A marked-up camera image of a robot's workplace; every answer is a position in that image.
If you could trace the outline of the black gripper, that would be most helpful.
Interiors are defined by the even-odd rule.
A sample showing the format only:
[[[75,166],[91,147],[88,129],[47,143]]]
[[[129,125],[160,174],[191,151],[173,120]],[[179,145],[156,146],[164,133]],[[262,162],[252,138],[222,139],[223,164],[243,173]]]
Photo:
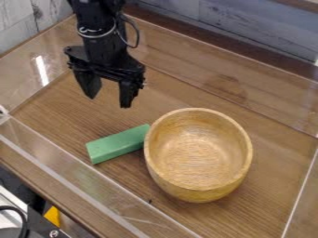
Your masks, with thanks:
[[[93,99],[101,89],[101,79],[119,83],[119,103],[131,108],[144,84],[145,66],[131,56],[124,31],[79,31],[81,46],[68,46],[63,52],[84,95]]]

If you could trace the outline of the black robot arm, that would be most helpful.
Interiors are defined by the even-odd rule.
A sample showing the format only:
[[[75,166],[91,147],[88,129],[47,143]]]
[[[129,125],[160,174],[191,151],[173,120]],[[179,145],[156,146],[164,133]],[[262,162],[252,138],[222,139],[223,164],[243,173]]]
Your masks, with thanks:
[[[144,87],[145,66],[131,56],[137,48],[139,29],[124,15],[125,0],[67,0],[76,15],[81,46],[67,46],[68,67],[84,95],[93,99],[101,89],[100,79],[117,82],[119,105],[131,108]]]

